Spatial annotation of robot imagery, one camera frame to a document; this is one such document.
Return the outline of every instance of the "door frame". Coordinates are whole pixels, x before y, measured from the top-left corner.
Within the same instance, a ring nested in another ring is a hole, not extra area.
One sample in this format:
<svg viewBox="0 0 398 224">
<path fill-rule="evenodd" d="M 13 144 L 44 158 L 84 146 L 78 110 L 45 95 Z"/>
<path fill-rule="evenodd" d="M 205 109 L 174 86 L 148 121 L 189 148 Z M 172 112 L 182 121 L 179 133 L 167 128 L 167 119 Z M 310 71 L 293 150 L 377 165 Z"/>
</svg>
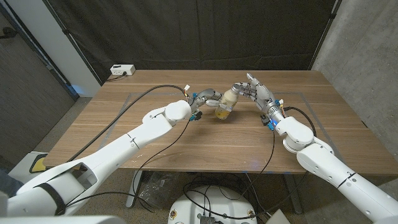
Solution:
<svg viewBox="0 0 398 224">
<path fill-rule="evenodd" d="M 5 1 L 9 11 L 0 4 L 0 13 L 7 19 L 11 26 L 18 32 L 24 42 L 36 53 L 38 58 L 43 62 L 44 66 L 50 71 L 54 78 L 59 82 L 62 88 L 70 95 L 70 97 L 76 101 L 79 98 L 79 94 L 72 87 L 69 80 L 59 70 L 57 65 L 52 61 L 49 55 L 45 52 L 42 46 L 38 43 L 35 37 L 30 33 L 25 24 L 19 19 L 18 15 L 12 10 Z"/>
</svg>

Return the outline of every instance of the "plastic container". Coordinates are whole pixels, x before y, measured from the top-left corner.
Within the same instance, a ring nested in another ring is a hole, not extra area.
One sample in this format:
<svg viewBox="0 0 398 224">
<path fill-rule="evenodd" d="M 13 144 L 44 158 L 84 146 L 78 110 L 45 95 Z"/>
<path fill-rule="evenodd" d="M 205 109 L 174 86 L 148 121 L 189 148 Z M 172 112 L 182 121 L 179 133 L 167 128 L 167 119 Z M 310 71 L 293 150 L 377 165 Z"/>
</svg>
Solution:
<svg viewBox="0 0 398 224">
<path fill-rule="evenodd" d="M 226 119 L 236 102 L 238 102 L 239 85 L 234 84 L 230 90 L 226 91 L 216 109 L 216 116 L 219 119 Z"/>
</svg>

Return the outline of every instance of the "white power outlet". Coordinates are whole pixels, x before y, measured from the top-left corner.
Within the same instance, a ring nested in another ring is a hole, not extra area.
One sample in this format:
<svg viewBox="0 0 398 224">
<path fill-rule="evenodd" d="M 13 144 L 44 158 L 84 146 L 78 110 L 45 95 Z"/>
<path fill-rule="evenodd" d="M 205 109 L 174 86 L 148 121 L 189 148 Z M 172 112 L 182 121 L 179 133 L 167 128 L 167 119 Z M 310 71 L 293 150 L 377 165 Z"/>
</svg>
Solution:
<svg viewBox="0 0 398 224">
<path fill-rule="evenodd" d="M 123 75 L 126 72 L 126 75 L 132 75 L 136 71 L 134 65 L 113 65 L 111 68 L 112 75 Z"/>
</svg>

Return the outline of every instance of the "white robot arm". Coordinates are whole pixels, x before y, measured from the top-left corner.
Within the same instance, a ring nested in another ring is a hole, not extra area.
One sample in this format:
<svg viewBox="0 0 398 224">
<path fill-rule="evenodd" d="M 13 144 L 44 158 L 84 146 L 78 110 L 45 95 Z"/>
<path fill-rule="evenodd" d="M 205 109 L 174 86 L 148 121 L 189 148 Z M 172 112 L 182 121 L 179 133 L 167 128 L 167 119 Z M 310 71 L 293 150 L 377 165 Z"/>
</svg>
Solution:
<svg viewBox="0 0 398 224">
<path fill-rule="evenodd" d="M 99 151 L 54 167 L 23 185 L 8 199 L 7 217 L 72 215 L 120 165 L 139 149 L 169 132 L 179 121 L 189 119 L 191 106 L 183 100 L 152 110 L 142 125 L 122 135 Z"/>
<path fill-rule="evenodd" d="M 250 83 L 235 83 L 241 87 L 240 94 L 256 102 L 267 115 L 270 129 L 286 135 L 283 145 L 297 154 L 304 169 L 335 186 L 373 222 L 398 216 L 396 200 L 342 163 L 333 149 L 316 138 L 306 125 L 293 117 L 286 118 L 274 95 L 250 73 L 247 76 Z"/>
</svg>

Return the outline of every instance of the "plastic bag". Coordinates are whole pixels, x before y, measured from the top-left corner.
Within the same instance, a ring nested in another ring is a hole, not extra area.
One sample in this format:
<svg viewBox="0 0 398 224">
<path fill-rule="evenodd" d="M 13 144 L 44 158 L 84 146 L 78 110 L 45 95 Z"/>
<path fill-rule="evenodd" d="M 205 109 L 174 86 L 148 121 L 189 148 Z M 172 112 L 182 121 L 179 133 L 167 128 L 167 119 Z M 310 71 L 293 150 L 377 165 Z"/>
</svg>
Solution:
<svg viewBox="0 0 398 224">
<path fill-rule="evenodd" d="M 154 172 L 139 194 L 140 198 L 154 208 L 163 209 L 179 176 L 179 172 Z"/>
</svg>

